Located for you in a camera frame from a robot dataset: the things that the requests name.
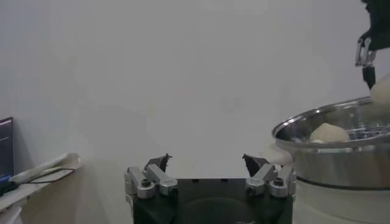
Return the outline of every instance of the metal bracket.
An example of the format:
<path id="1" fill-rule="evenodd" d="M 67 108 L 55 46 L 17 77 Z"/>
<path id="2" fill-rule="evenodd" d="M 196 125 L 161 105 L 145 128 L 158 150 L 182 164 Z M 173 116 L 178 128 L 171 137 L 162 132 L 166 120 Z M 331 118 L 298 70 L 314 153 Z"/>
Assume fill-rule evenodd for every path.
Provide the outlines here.
<path id="1" fill-rule="evenodd" d="M 370 51 L 371 38 L 367 37 L 365 40 L 360 38 L 356 49 L 355 65 L 368 67 L 372 66 L 377 55 L 377 51 Z"/>
<path id="2" fill-rule="evenodd" d="M 169 197 L 177 196 L 177 180 L 169 177 L 155 164 L 146 167 L 145 175 L 148 179 L 159 185 L 161 194 Z"/>
<path id="3" fill-rule="evenodd" d="M 269 183 L 269 193 L 284 198 L 296 193 L 297 172 L 291 166 L 283 166 L 278 177 Z"/>
<path id="4" fill-rule="evenodd" d="M 140 168 L 129 167 L 125 173 L 125 190 L 127 195 L 148 199 L 155 195 L 155 184 L 146 179 Z"/>
<path id="5" fill-rule="evenodd" d="M 275 179 L 277 171 L 274 165 L 264 164 L 260 170 L 253 176 L 245 180 L 246 194 L 255 197 L 264 193 L 268 182 Z"/>

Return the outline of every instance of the steamed bun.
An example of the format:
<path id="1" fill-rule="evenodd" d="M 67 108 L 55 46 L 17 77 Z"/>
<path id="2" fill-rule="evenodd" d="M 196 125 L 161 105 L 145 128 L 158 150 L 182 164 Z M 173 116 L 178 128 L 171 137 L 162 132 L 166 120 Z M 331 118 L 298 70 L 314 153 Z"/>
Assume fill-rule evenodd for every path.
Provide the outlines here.
<path id="1" fill-rule="evenodd" d="M 379 106 L 390 107 L 390 74 L 382 77 L 371 89 L 371 101 Z"/>
<path id="2" fill-rule="evenodd" d="M 343 128 L 328 123 L 323 123 L 310 135 L 311 142 L 343 142 L 350 137 Z"/>

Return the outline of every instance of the stainless steel pot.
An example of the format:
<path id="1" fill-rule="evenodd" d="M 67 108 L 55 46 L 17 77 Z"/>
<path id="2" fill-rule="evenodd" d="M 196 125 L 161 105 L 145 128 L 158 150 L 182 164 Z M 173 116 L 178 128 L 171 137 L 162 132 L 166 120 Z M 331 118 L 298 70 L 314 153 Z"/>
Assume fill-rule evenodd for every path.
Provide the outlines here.
<path id="1" fill-rule="evenodd" d="M 346 129 L 350 141 L 310 143 L 322 123 Z M 369 97 L 327 105 L 292 117 L 272 132 L 276 144 L 293 155 L 299 179 L 354 190 L 390 189 L 390 110 Z"/>

